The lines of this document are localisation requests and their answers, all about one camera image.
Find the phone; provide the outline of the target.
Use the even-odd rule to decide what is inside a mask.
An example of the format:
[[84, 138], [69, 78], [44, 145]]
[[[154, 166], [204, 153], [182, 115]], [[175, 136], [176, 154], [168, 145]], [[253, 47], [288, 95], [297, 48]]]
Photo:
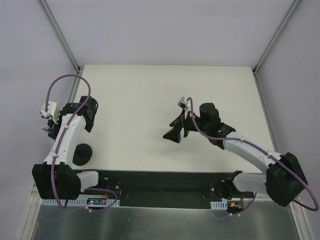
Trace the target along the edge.
[[49, 130], [49, 126], [47, 126], [47, 125], [43, 125], [43, 126], [41, 126], [41, 129], [42, 130], [44, 130], [44, 131], [48, 131]]

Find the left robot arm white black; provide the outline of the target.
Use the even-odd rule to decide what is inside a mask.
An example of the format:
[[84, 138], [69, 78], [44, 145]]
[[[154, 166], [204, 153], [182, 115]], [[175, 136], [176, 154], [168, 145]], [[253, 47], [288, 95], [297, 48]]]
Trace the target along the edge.
[[92, 131], [99, 104], [91, 96], [82, 96], [79, 102], [67, 103], [62, 110], [55, 102], [44, 102], [41, 114], [51, 117], [48, 136], [54, 140], [43, 163], [35, 164], [32, 176], [43, 200], [75, 200], [89, 189], [99, 195], [105, 191], [106, 183], [96, 170], [77, 173], [72, 166], [88, 163], [93, 150], [86, 143], [79, 143], [83, 131]]

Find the black phone stand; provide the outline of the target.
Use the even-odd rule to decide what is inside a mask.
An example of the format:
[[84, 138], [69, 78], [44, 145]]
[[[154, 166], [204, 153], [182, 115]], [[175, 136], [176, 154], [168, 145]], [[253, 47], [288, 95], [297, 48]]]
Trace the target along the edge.
[[90, 145], [86, 143], [78, 144], [75, 148], [72, 163], [76, 166], [83, 166], [87, 164], [93, 155], [93, 150]]

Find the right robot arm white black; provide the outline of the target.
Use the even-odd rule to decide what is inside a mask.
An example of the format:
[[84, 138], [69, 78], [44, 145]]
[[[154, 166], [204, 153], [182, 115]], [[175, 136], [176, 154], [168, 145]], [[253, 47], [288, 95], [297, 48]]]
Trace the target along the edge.
[[271, 152], [251, 143], [221, 121], [218, 109], [211, 102], [200, 105], [199, 116], [192, 113], [184, 99], [178, 106], [181, 114], [170, 123], [171, 129], [163, 135], [164, 139], [180, 143], [189, 132], [202, 132], [214, 146], [236, 154], [260, 170], [260, 173], [233, 172], [215, 187], [217, 195], [230, 199], [242, 192], [264, 194], [286, 207], [306, 188], [307, 179], [292, 153]]

